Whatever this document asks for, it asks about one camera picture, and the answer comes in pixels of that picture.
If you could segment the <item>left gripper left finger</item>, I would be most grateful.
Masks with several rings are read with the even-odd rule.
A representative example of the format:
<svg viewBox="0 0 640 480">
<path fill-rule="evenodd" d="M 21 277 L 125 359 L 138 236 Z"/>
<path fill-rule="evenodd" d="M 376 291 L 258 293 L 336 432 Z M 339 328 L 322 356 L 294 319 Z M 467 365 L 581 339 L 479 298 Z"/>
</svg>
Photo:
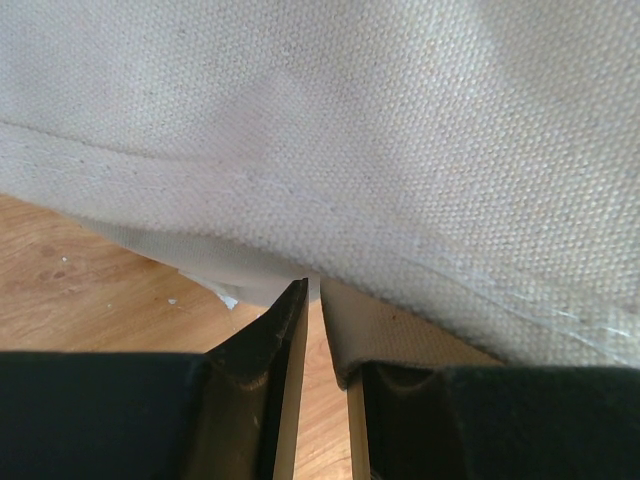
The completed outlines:
<svg viewBox="0 0 640 480">
<path fill-rule="evenodd" d="M 292 282 L 258 319 L 207 352 L 187 479 L 294 475 L 309 283 Z"/>
</svg>

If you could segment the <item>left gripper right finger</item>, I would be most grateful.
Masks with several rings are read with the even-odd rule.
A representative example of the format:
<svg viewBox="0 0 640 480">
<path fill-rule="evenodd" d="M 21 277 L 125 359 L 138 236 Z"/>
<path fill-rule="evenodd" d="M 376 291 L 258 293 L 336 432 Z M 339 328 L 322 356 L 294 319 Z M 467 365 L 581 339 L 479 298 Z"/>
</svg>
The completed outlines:
<svg viewBox="0 0 640 480">
<path fill-rule="evenodd" d="M 366 362 L 347 387 L 355 479 L 478 479 L 451 389 L 470 366 Z"/>
</svg>

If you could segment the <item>cream canvas tote bag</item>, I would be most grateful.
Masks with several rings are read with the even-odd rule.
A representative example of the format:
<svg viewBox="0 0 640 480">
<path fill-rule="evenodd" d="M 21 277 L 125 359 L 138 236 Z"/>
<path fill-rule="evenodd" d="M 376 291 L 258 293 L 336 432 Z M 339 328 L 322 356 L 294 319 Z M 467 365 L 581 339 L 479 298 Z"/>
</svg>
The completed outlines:
<svg viewBox="0 0 640 480">
<path fill-rule="evenodd" d="M 1 190 L 224 297 L 635 367 L 639 5 L 5 1 Z"/>
</svg>

